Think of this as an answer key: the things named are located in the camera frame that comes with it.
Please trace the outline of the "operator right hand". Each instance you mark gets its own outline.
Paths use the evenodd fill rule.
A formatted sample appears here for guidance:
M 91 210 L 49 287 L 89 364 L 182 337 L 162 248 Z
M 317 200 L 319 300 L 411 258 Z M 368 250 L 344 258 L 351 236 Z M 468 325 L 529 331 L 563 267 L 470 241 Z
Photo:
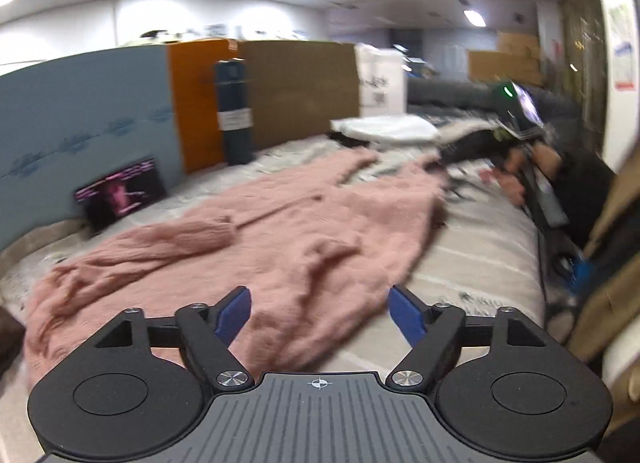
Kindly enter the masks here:
M 494 168 L 492 175 L 496 179 L 503 194 L 516 207 L 525 203 L 525 186 L 518 176 L 526 166 L 539 170 L 544 177 L 552 180 L 562 165 L 561 155 L 550 146 L 536 142 L 528 150 L 511 149 L 501 168 Z

